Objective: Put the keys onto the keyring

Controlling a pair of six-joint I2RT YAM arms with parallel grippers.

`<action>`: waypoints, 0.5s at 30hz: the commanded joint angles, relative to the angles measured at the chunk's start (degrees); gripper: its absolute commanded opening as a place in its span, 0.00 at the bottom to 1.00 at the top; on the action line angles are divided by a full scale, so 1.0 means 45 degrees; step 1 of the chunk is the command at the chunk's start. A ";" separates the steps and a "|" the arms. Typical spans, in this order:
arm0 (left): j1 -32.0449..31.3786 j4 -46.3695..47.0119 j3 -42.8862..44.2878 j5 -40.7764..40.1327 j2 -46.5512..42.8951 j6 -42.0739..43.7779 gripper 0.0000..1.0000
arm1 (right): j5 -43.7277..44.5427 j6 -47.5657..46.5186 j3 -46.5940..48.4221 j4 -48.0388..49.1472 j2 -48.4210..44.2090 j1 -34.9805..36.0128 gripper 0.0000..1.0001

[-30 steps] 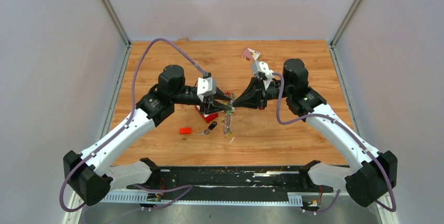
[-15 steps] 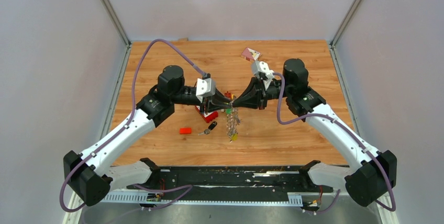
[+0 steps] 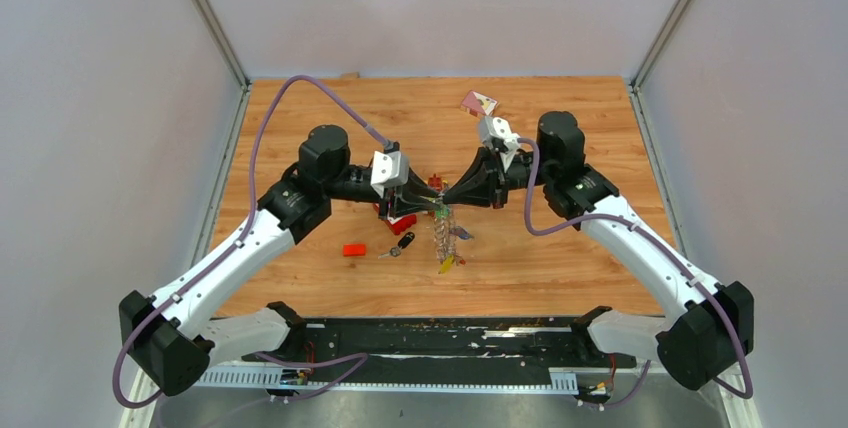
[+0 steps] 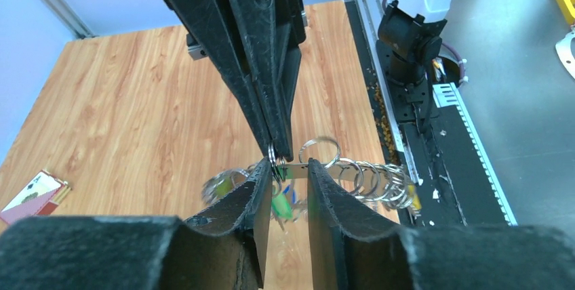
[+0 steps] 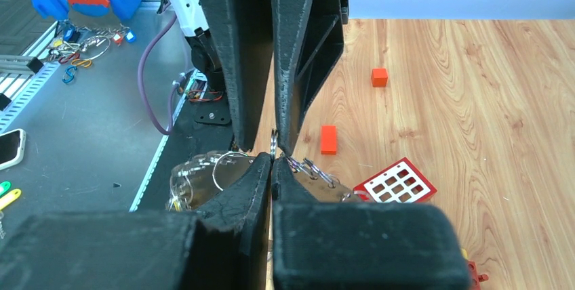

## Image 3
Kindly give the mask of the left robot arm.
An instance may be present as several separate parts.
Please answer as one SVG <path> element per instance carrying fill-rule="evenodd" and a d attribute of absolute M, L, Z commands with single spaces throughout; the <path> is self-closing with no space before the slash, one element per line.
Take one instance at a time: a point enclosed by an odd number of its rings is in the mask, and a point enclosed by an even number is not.
<path fill-rule="evenodd" d="M 271 351 L 283 361 L 296 360 L 307 337 L 284 303 L 220 320 L 215 313 L 262 267 L 328 219 L 333 201 L 376 204 L 385 218 L 429 211 L 438 198 L 409 168 L 398 144 L 375 152 L 368 166 L 353 165 L 347 132 L 318 126 L 300 145 L 296 163 L 224 242 L 153 294 L 132 291 L 120 301 L 119 357 L 132 358 L 166 396 L 186 391 L 209 367 L 243 355 Z"/>

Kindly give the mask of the key with black tag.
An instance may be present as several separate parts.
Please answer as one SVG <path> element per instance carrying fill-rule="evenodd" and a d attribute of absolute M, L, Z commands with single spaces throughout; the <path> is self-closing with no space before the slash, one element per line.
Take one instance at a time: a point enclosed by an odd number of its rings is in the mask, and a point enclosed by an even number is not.
<path fill-rule="evenodd" d="M 415 240 L 415 237 L 416 235 L 413 232 L 405 233 L 393 247 L 391 247 L 387 252 L 380 254 L 378 258 L 399 257 L 402 252 Z"/>

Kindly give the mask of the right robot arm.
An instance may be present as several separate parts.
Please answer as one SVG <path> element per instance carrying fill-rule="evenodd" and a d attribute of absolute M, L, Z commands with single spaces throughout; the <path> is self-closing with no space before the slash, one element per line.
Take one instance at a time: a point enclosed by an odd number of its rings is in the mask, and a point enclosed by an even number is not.
<path fill-rule="evenodd" d="M 741 282 L 722 283 L 676 251 L 636 213 L 620 190 L 586 161 L 585 135 L 566 111 L 543 114 L 533 139 L 499 117 L 477 124 L 482 146 L 448 205 L 502 208 L 525 192 L 524 225 L 537 237 L 573 228 L 611 253 L 653 296 L 661 317 L 599 306 L 575 325 L 571 351 L 584 365 L 609 354 L 658 362 L 681 386 L 715 382 L 754 394 L 747 356 L 754 348 L 755 302 Z"/>

